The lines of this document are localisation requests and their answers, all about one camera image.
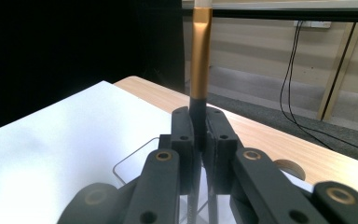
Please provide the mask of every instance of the gold metal rod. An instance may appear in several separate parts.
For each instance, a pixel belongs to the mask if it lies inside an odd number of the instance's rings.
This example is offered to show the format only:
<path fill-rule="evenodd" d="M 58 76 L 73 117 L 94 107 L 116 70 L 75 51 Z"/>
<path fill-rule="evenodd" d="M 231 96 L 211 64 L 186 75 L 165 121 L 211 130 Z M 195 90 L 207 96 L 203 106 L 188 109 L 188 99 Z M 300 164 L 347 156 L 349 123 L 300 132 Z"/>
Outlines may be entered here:
<path fill-rule="evenodd" d="M 206 99 L 208 94 L 211 23 L 211 7 L 194 7 L 190 68 L 190 96 L 193 99 Z"/>

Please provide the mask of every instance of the wall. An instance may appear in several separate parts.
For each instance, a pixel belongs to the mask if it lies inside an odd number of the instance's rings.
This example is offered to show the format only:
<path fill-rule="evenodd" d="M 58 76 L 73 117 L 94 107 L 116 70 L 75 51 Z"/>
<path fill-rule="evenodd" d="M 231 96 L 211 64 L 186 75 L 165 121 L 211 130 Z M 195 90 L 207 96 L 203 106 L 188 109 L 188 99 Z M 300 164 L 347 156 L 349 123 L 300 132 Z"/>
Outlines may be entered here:
<path fill-rule="evenodd" d="M 345 22 L 332 22 L 329 29 L 301 30 L 294 81 L 323 87 L 326 85 L 345 25 Z M 187 63 L 191 59 L 191 27 L 191 18 L 184 18 Z M 211 65 L 284 78 L 295 30 L 293 21 L 213 18 Z M 188 69 L 186 71 L 186 76 L 189 77 Z M 358 93 L 358 43 L 342 90 Z"/>

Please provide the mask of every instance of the white table surface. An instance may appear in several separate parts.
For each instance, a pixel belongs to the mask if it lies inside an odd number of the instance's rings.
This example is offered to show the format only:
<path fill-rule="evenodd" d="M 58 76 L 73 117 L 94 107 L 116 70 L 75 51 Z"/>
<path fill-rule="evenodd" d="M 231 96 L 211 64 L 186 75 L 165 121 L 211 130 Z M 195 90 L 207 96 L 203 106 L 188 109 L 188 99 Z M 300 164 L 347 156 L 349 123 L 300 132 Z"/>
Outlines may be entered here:
<path fill-rule="evenodd" d="M 162 133 L 171 133 L 171 114 L 105 81 L 9 123 L 0 128 L 0 223 L 56 223 L 87 185 L 121 187 L 113 167 Z M 140 174 L 142 158 L 157 143 L 117 166 L 125 180 L 136 176 L 134 170 Z M 221 223 L 232 223 L 228 197 L 220 198 Z M 203 180 L 200 206 L 206 199 Z M 206 211 L 200 215 L 207 217 Z"/>

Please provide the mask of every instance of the round joint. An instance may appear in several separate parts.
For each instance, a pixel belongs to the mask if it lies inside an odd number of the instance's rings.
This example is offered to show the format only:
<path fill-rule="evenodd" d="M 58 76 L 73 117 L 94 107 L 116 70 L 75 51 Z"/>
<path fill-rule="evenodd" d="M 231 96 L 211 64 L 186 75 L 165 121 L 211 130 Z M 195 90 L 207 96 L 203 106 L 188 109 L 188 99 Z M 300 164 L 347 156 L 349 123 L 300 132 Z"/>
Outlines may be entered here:
<path fill-rule="evenodd" d="M 158 161 L 168 161 L 172 158 L 171 153 L 167 152 L 167 151 L 162 151 L 159 152 L 158 154 L 156 154 L 156 159 Z"/>
<path fill-rule="evenodd" d="M 345 189 L 339 189 L 339 188 L 328 188 L 326 190 L 327 195 L 333 199 L 334 201 L 338 203 L 344 203 L 344 204 L 355 204 L 356 199 L 351 195 L 349 192 L 347 192 Z"/>
<path fill-rule="evenodd" d="M 255 151 L 245 151 L 243 153 L 243 157 L 251 161 L 256 161 L 261 159 L 261 155 Z"/>
<path fill-rule="evenodd" d="M 102 203 L 106 197 L 107 194 L 104 189 L 93 189 L 86 195 L 84 201 L 88 205 L 96 205 Z"/>

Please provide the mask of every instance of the bolt hole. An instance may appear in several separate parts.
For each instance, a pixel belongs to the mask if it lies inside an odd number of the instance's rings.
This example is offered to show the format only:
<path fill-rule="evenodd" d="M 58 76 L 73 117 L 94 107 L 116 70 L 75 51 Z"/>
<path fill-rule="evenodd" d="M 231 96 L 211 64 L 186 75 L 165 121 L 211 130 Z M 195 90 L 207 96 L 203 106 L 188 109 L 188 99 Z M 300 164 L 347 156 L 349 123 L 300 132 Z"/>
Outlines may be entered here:
<path fill-rule="evenodd" d="M 243 157 L 251 161 L 256 161 L 261 159 L 261 155 L 255 151 L 245 151 L 243 152 Z"/>
<path fill-rule="evenodd" d="M 88 205 L 102 203 L 106 199 L 106 192 L 103 189 L 94 189 L 86 195 L 85 201 Z"/>
<path fill-rule="evenodd" d="M 308 223 L 308 217 L 304 215 L 304 213 L 299 212 L 297 210 L 292 210 L 289 213 L 290 218 L 294 220 L 296 223 Z"/>
<path fill-rule="evenodd" d="M 157 220 L 157 215 L 153 212 L 143 212 L 140 216 L 141 222 L 144 224 L 154 223 Z"/>
<path fill-rule="evenodd" d="M 159 152 L 157 155 L 156 155 L 156 159 L 158 161 L 168 161 L 170 160 L 172 157 L 171 153 L 169 152 Z"/>

